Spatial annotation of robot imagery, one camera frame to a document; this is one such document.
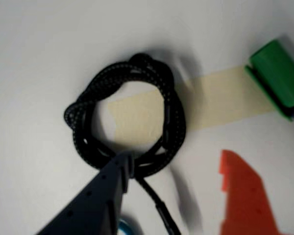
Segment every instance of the coiled cable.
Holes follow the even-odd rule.
[[[116,153],[91,133],[96,103],[115,93],[124,82],[142,81],[158,88],[164,99],[163,134],[145,154],[135,159],[135,179],[156,204],[169,234],[180,234],[165,204],[144,180],[163,169],[175,156],[186,134],[183,107],[174,90],[171,69],[147,54],[136,54],[128,62],[119,62],[100,71],[86,90],[64,112],[64,119],[73,130],[75,148],[89,165],[101,169]],[[157,154],[163,147],[165,151]]]

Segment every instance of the masking tape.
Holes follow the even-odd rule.
[[[239,66],[175,85],[187,131],[223,125],[274,110]],[[163,98],[158,90],[108,103],[116,122],[115,141],[123,146],[151,143],[162,134]]]

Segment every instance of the white surface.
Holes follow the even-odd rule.
[[[294,42],[294,0],[0,0],[0,234],[35,233],[96,173],[78,157],[62,115],[99,69],[138,51],[169,51],[167,62],[192,63],[194,77],[243,64],[284,33]],[[185,175],[206,235],[218,234],[224,213],[222,148],[257,169],[278,225],[294,234],[294,124],[268,114],[188,133],[172,165]],[[169,169],[148,181],[187,234]],[[123,211],[145,234],[165,234],[135,182]]]

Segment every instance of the orange plastic piece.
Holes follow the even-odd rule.
[[[221,235],[281,235],[260,176],[229,150],[222,151],[220,173],[228,193]]]

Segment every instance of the green object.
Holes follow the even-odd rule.
[[[281,114],[290,118],[294,107],[294,61],[277,40],[250,58],[246,71],[266,93]]]

